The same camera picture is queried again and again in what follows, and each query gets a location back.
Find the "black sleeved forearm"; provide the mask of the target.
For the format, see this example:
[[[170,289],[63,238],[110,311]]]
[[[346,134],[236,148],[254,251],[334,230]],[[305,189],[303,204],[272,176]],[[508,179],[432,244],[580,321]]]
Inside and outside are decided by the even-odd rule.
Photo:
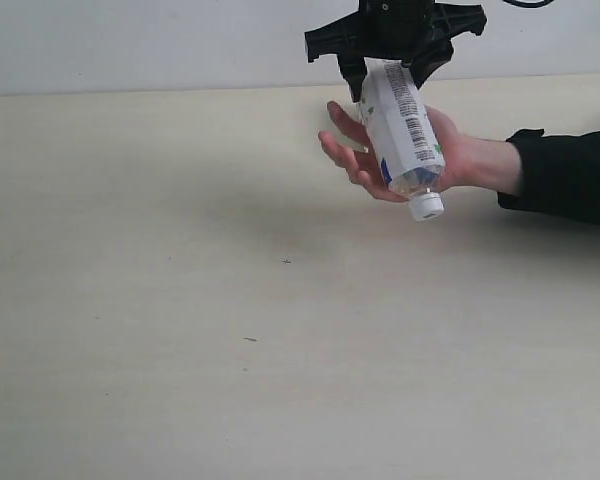
[[[497,194],[501,208],[600,226],[600,131],[523,129],[507,142],[520,155],[521,179],[516,194]]]

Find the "bare open human hand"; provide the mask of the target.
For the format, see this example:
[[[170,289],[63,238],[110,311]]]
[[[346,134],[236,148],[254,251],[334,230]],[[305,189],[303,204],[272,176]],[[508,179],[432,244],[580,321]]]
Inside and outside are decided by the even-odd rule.
[[[352,184],[362,187],[374,199],[404,203],[405,198],[386,187],[363,125],[335,101],[327,103],[327,112],[341,134],[366,150],[356,151],[340,143],[332,132],[323,130],[318,134],[323,152],[346,172]],[[450,117],[433,107],[427,108],[427,114],[446,161],[437,183],[439,191],[476,187],[512,196],[520,193],[522,162],[513,144],[464,134]]]

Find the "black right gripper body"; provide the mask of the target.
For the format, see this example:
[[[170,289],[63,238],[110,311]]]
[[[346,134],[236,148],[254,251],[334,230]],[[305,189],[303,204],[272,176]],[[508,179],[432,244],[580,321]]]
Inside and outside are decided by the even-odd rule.
[[[480,36],[487,23],[480,5],[436,1],[360,1],[356,11],[304,33],[307,60],[341,58],[400,60],[407,66],[445,64],[453,39]]]

